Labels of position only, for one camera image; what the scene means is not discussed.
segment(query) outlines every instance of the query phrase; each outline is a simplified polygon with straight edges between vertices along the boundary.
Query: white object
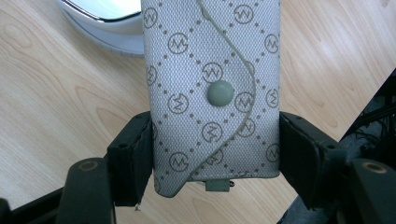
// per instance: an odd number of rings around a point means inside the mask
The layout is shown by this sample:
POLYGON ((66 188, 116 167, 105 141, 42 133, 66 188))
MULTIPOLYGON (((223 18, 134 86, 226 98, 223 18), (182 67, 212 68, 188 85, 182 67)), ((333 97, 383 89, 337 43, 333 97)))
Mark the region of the white object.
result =
POLYGON ((66 18, 90 40, 125 56, 143 56, 140 0, 58 0, 66 18))

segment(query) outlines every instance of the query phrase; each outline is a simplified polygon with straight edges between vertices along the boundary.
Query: wooden table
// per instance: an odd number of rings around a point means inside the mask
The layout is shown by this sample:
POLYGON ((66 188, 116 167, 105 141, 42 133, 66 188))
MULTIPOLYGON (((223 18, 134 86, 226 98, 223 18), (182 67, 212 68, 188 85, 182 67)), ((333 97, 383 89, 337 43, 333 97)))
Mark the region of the wooden table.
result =
MULTIPOLYGON (((396 1, 282 1, 281 109, 335 139, 396 67, 396 1)), ((64 184, 76 161, 103 157, 149 110, 142 59, 98 48, 55 0, 0 1, 0 197, 12 208, 64 184)), ((189 183, 174 199, 150 179, 140 212, 119 223, 276 223, 296 196, 283 177, 237 180, 230 193, 189 183)))

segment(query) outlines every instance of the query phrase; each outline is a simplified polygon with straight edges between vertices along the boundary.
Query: gray snap button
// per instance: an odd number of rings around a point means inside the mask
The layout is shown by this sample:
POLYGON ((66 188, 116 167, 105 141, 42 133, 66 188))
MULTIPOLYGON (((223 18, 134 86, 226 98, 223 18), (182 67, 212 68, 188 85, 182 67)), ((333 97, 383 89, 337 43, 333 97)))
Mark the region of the gray snap button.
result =
POLYGON ((226 106, 233 100, 233 85, 224 80, 210 84, 206 97, 213 106, 226 106))

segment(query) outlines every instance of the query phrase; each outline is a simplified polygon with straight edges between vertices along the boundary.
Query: logo print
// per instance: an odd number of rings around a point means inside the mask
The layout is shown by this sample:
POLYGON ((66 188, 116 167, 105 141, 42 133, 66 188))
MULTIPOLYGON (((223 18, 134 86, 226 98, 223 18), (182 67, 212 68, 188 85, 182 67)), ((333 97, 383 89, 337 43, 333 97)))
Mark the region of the logo print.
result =
POLYGON ((254 12, 250 6, 241 5, 233 10, 236 22, 240 24, 248 24, 253 20, 254 12))
POLYGON ((169 38, 168 48, 174 54, 184 53, 189 48, 188 40, 186 35, 176 33, 169 38))
POLYGON ((279 50, 279 40, 277 39, 276 35, 268 35, 265 37, 265 48, 270 53, 277 53, 279 50))
POLYGON ((253 107, 253 94, 250 92, 239 93, 235 97, 234 105, 239 112, 247 113, 253 107))
POLYGON ((279 105, 279 94, 276 89, 269 90, 265 95, 265 101, 271 108, 276 108, 279 105))
POLYGON ((252 119, 248 119, 241 130, 239 130, 238 135, 241 137, 249 137, 256 131, 256 124, 252 119))
POLYGON ((154 179, 154 188, 155 188, 155 191, 157 191, 157 192, 160 192, 160 190, 161 190, 161 184, 157 177, 155 177, 155 179, 154 179))
POLYGON ((224 153, 221 150, 216 152, 214 155, 212 155, 209 159, 207 159, 206 163, 209 165, 217 165, 222 162, 222 159, 224 158, 224 153))
POLYGON ((201 8, 201 13, 202 13, 202 16, 203 16, 206 20, 210 21, 210 16, 204 12, 204 9, 203 9, 203 8, 201 8))
POLYGON ((276 162, 279 161, 279 145, 273 144, 267 148, 265 156, 268 161, 276 162))
POLYGON ((176 152, 169 158, 169 165, 176 172, 183 172, 189 167, 189 158, 182 152, 176 152))
POLYGON ((253 76, 256 75, 256 68, 254 67, 254 64, 251 63, 250 61, 247 61, 247 64, 250 67, 251 71, 253 72, 253 76))
POLYGON ((149 7, 143 13, 143 23, 146 28, 151 28, 157 23, 158 20, 158 12, 154 7, 149 7))
POLYGON ((222 78, 223 70, 218 63, 207 63, 203 68, 204 80, 206 82, 215 82, 222 78))
POLYGON ((152 86, 154 82, 157 80, 158 72, 154 66, 148 67, 148 85, 152 86))
POLYGON ((202 137, 208 143, 218 142, 222 134, 221 126, 216 122, 207 123, 202 129, 202 137))
POLYGON ((182 93, 173 94, 168 100, 168 108, 174 114, 182 114, 189 108, 189 99, 182 93))

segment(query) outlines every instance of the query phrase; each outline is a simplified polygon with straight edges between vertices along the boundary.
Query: screw hole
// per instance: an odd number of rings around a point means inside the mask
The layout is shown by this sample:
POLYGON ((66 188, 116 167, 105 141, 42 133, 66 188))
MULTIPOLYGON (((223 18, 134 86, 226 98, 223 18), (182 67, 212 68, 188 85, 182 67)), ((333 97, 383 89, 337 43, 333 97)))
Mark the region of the screw hole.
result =
POLYGON ((119 144, 119 147, 120 147, 120 148, 125 148, 125 147, 128 147, 128 144, 126 144, 126 143, 121 143, 121 144, 119 144))

